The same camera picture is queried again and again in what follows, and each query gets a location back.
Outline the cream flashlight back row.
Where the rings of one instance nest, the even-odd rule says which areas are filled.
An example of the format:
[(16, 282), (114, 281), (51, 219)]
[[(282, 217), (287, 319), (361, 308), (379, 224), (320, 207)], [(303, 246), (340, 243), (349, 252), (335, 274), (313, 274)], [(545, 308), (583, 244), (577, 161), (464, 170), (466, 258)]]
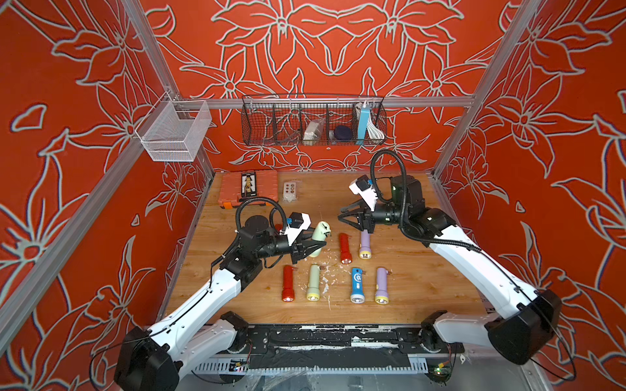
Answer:
[(319, 222), (314, 229), (311, 238), (307, 241), (307, 250), (310, 257), (318, 257), (321, 250), (326, 246), (328, 237), (331, 236), (329, 223)]

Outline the purple flashlight back row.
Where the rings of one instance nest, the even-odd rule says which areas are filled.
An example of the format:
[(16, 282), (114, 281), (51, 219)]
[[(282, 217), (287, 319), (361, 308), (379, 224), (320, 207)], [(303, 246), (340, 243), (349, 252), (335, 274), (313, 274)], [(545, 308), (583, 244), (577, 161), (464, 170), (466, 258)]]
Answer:
[(364, 260), (372, 258), (371, 239), (367, 230), (360, 233), (359, 257)]

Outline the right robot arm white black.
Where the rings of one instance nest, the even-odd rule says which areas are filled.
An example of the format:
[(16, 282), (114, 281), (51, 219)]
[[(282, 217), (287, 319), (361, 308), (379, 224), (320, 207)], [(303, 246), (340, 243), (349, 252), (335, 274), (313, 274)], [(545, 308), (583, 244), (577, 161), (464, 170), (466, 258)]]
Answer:
[(483, 316), (435, 311), (420, 325), (422, 347), (437, 353), (454, 344), (481, 345), (517, 365), (531, 361), (558, 335), (561, 299), (520, 280), (477, 246), (443, 210), (426, 206), (422, 184), (408, 176), (396, 152), (376, 152), (370, 167), (374, 169), (383, 156), (395, 160), (400, 169), (390, 181), (391, 197), (383, 196), (375, 173), (363, 175), (350, 184), (352, 193), (361, 199), (343, 208), (338, 220), (369, 234), (379, 225), (397, 226), (404, 237), (455, 267), (493, 309)]

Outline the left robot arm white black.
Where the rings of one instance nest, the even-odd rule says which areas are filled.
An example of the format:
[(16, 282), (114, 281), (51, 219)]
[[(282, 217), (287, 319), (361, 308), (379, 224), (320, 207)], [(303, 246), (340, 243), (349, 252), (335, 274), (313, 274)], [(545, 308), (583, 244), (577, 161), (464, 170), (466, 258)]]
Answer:
[(162, 320), (127, 333), (119, 351), (115, 383), (123, 390), (174, 390), (205, 360), (247, 343), (249, 324), (229, 311), (218, 312), (268, 267), (267, 259), (293, 264), (323, 249), (329, 223), (311, 225), (306, 213), (285, 214), (268, 197), (245, 200), (236, 209), (236, 236), (211, 262), (211, 276), (184, 304)]

